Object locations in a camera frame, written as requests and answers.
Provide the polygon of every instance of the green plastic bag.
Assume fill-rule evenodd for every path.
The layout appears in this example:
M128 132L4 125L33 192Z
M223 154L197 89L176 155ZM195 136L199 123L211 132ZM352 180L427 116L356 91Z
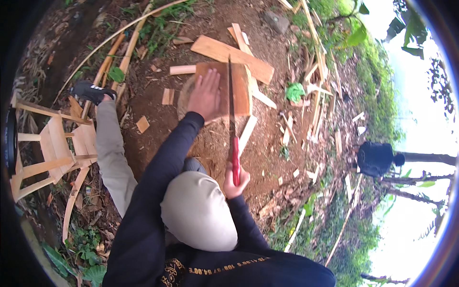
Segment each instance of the green plastic bag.
M288 82L288 87L285 90L285 98L298 104L301 100L301 96L305 96L306 92L304 91L303 86L300 83L290 83Z

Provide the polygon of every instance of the dirt ground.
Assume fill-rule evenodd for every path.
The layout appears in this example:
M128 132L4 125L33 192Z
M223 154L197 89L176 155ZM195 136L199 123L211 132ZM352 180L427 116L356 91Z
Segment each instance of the dirt ground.
M102 9L103 13L106 13L105 19L113 20L113 23L119 24L120 20L125 17L120 12L120 7L128 7L130 3L129 0L114 0L111 3L104 3L104 1L99 0L91 4L83 3L76 8L64 9L64 12L60 6L55 5L54 11L51 11L41 24L40 29L42 31L47 29L49 31L45 39L52 39L53 37L56 39L56 35L51 31L54 30L55 34L58 34L56 28L59 27L60 23L67 21L68 25L64 25L63 31L60 31L61 35L43 53L42 59L49 61L49 56L54 51L54 60L45 65L47 67L46 79L43 82L41 93L45 96L41 99L40 104L51 106L54 95L57 94L62 82L87 55L87 46L96 47L110 34L107 33L106 26L97 24L97 13L84 14L85 11ZM140 9L143 10L145 5L146 2L144 1L140 5ZM231 23L239 23L242 31L247 33L254 56L275 68L270 85L258 84L260 90L277 104L278 109L270 109L258 99L253 99L253 115L258 118L258 122L241 156L242 167L251 174L251 182L244 191L244 197L262 230L269 228L273 218L281 209L296 210L307 199L312 188L305 171L315 171L318 164L320 166L319 178L328 167L334 170L333 182L324 194L328 198L333 197L332 190L342 186L347 165L353 159L352 155L347 153L347 148L357 144L358 141L355 125L350 124L350 119L361 112L353 105L352 97L359 96L361 92L355 80L356 75L353 66L357 59L352 59L344 67L338 65L342 86L344 91L351 95L351 100L345 103L338 98L335 116L333 120L324 120L318 143L309 143L305 150L301 149L302 135L309 125L311 107L306 108L302 123L301 108L291 106L288 101L284 100L284 89L287 81L299 80L301 75L299 71L303 67L302 49L299 51L300 54L290 51L290 43L294 37L292 32L289 30L285 36L279 35L270 29L262 19L261 13L269 10L272 6L278 7L278 11L281 11L279 2L275 0L215 1L213 5L206 1L198 1L193 5L194 14L184 20L178 34L178 36L189 37L193 40L203 34L237 48L237 44L229 34L227 27L231 27ZM80 19L85 19L83 24L79 22ZM74 30L79 27L78 25L83 25L87 31L76 37ZM40 33L35 35L36 40L40 37L43 38ZM138 58L131 61L127 79L128 88L124 93L125 98L122 100L125 106L121 107L119 117L126 110L128 111L129 116L123 125L122 133L125 142L125 155L137 180L141 178L151 158L178 123L179 91L190 76L169 76L169 67L212 61L210 58L191 52L190 47L191 44L170 44L165 50L165 56L161 58L151 56L142 61ZM91 60L88 66L91 64L96 66L94 60ZM161 71L152 71L152 64ZM92 81L96 72L97 69L92 72L85 72L85 78ZM336 85L334 73L330 73L328 82L332 86L333 84ZM165 88L175 90L173 105L161 104ZM64 110L68 108L67 95L68 90L58 99L54 108ZM279 116L280 111L285 113L292 111L293 131L299 141L298 144L290 141L288 146L289 161L280 157L281 138L283 136L280 127L285 128L285 124ZM150 127L145 133L140 134L135 123L142 116L146 116ZM239 135L241 135L247 120L248 117L238 119L236 128ZM345 153L339 159L336 158L334 139L334 131L337 127L341 129L343 152ZM189 156L198 157L206 167L208 174L219 184L224 181L229 142L228 121L221 119L205 126L189 151ZM299 169L300 175L294 178L293 172L296 169ZM68 182L72 181L74 177L75 175L72 175L67 178ZM281 186L279 186L279 177L283 179ZM87 225L101 212L96 225L101 229L116 233L121 218L113 205L109 192L101 182L96 164L93 165L85 184L92 187L92 193L88 198L85 197L83 207L77 211L81 215L78 217L79 221L83 225ZM53 214L57 217L55 218L57 221L62 221L59 215L63 214L63 210L65 210L70 189L64 188L64 193L59 193L52 203L52 208L55 210ZM36 200L45 203L49 193L50 191L46 189L37 192ZM260 217L258 212L265 206L268 207L268 216Z

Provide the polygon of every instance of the sky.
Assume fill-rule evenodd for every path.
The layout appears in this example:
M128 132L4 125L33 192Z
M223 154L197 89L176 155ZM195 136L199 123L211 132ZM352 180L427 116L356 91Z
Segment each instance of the sky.
M371 37L385 39L389 23L395 17L392 0L365 0L370 11L362 16ZM429 39L424 43L425 60L404 52L403 30L398 36L385 43L389 63L395 71L395 87L398 90L396 101L399 107L399 124L406 132L406 140L394 147L395 150L418 153L442 153L457 155L457 127L450 116L446 120L444 105L434 103L430 98L428 74L430 57L438 52L438 46ZM421 177L422 171L432 175L445 175L455 172L455 167L443 163L406 163L402 174L412 169L410 177ZM449 180L439 180L429 188L410 187L403 191L418 194L423 192L430 199L440 201L446 198ZM391 276L404 280L416 276L427 263L437 239L433 232L418 240L428 225L435 219L433 204L416 202L398 197L383 222L374 221L381 226L382 240L378 248L370 253L373 262L373 276Z

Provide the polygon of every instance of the hammer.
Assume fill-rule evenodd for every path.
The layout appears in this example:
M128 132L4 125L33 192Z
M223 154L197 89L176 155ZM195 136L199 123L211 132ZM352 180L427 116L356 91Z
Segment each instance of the hammer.
M284 122L285 122L285 124L287 125L288 131L290 132L290 135L292 136L293 141L294 141L296 144L298 144L297 138L296 138L295 135L293 134L293 130L291 129L291 126L288 124L288 121L287 121L287 118L285 117L284 112L280 112L280 115L281 115L281 117L284 119Z

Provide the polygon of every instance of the person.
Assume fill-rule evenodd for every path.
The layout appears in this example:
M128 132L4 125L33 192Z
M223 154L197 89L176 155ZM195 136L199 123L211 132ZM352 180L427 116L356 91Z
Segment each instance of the person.
M360 173L382 180L391 168L391 164L402 166L405 164L405 156L402 153L393 155L392 146L388 143L378 143L366 141L358 150L354 149L357 153L357 163L353 164L353 168L360 168Z
M335 286L324 266L269 248L242 196L248 172L241 168L241 183L235 186L232 164L227 164L225 200L201 164L185 158L204 122L218 116L219 79L216 70L199 77L187 114L138 184L124 157L116 93L90 83L84 87L89 92L75 88L99 102L98 164L123 218L103 286ZM166 245L169 232L179 243Z

